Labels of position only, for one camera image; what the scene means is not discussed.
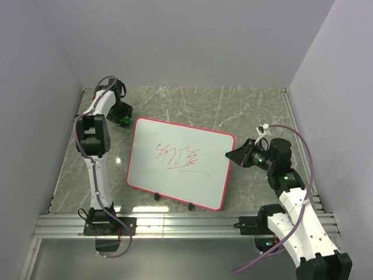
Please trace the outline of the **green whiteboard eraser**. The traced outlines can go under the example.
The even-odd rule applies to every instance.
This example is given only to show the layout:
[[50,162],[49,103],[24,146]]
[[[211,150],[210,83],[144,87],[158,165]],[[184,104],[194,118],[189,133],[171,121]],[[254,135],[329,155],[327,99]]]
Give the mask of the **green whiteboard eraser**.
[[129,125],[129,124],[131,123],[131,118],[130,118],[130,117],[124,117],[124,118],[120,121],[120,123],[121,123],[122,125]]

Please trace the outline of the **red framed whiteboard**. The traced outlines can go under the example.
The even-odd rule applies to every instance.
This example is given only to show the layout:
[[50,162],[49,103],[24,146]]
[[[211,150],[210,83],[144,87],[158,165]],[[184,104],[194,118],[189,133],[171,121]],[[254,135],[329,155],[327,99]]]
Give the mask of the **red framed whiteboard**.
[[126,182],[132,188],[219,211],[230,172],[225,154],[234,145],[235,137],[228,132],[138,118]]

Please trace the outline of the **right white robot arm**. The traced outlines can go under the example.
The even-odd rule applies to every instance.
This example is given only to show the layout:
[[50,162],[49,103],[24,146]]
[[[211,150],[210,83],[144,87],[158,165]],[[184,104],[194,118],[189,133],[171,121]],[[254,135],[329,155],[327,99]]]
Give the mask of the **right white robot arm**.
[[258,211],[257,225],[261,232],[272,232],[278,243],[258,258],[232,271],[233,274],[255,265],[277,253],[279,247],[289,253],[297,279],[349,279],[353,266],[347,253],[331,241],[309,200],[300,175],[291,166],[291,143],[274,138],[265,149],[253,139],[242,147],[227,152],[233,163],[249,168],[256,166],[267,173],[268,183],[279,204],[265,205]]

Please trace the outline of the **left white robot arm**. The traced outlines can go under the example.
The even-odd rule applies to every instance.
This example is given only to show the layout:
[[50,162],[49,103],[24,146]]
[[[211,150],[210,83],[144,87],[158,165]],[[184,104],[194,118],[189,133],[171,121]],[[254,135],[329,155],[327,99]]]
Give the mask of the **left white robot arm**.
[[105,235],[119,227],[107,176],[107,156],[111,138],[107,121],[119,127],[131,123],[133,108],[122,101],[126,96],[124,83],[113,75],[102,78],[96,85],[91,105],[73,121],[73,137],[78,152],[87,166],[91,190],[87,227]]

